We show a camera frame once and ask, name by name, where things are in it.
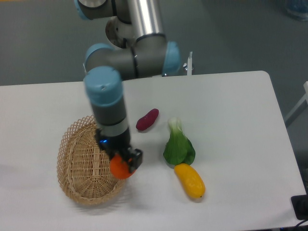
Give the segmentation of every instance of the bok choy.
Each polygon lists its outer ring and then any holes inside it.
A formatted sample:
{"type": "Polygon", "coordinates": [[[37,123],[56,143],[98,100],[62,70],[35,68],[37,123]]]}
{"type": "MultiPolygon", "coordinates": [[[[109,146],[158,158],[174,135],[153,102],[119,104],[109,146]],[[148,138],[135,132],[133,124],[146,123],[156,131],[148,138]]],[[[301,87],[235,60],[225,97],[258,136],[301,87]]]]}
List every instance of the bok choy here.
{"type": "Polygon", "coordinates": [[[168,120],[170,138],[164,150],[164,158],[171,165],[186,163],[191,165],[195,158],[195,150],[190,140],[182,131],[182,122],[173,117],[168,120]]]}

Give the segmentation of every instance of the silver metal tube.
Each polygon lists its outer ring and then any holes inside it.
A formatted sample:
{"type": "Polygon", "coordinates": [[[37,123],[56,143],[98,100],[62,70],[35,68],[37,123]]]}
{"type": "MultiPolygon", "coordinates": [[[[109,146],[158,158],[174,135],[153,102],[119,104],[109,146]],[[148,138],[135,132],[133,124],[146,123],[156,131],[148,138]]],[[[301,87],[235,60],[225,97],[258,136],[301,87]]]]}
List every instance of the silver metal tube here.
{"type": "Polygon", "coordinates": [[[136,39],[150,34],[163,34],[158,0],[128,0],[136,39]]]}
{"type": "Polygon", "coordinates": [[[106,0],[79,0],[79,2],[86,7],[95,8],[103,5],[106,0]]]}

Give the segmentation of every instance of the yellow fruit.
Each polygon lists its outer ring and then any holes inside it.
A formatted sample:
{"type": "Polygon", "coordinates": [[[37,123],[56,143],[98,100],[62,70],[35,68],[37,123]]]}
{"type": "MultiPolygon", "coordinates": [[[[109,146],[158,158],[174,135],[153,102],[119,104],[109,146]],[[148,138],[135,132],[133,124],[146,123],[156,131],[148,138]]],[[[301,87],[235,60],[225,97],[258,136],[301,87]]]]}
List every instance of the yellow fruit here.
{"type": "Polygon", "coordinates": [[[197,171],[188,164],[179,164],[174,167],[186,193],[191,198],[200,198],[205,193],[205,185],[197,171]]]}

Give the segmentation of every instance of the gray floor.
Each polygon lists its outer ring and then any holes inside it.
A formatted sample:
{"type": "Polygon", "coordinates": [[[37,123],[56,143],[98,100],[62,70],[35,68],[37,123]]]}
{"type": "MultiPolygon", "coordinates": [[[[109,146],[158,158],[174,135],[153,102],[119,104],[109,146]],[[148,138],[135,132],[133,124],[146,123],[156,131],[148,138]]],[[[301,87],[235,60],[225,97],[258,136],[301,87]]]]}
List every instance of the gray floor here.
{"type": "MultiPolygon", "coordinates": [[[[169,40],[195,74],[267,71],[282,115],[308,81],[308,22],[283,0],[161,0],[169,40]]],[[[0,85],[81,81],[87,48],[107,42],[108,19],[82,21],[72,0],[0,3],[0,85]]],[[[308,168],[308,110],[289,128],[300,169],[308,168]]]]}

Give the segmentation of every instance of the wicker basket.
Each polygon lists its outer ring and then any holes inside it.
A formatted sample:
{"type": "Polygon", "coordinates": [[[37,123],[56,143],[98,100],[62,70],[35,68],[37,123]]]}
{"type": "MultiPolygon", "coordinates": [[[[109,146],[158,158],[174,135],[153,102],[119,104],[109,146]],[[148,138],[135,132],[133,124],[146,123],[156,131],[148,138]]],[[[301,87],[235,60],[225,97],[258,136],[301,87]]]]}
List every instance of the wicker basket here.
{"type": "Polygon", "coordinates": [[[95,130],[93,116],[78,120],[63,135],[58,154],[60,186],[69,198],[83,205],[110,200],[125,183],[110,173],[108,155],[97,145],[95,130]]]}

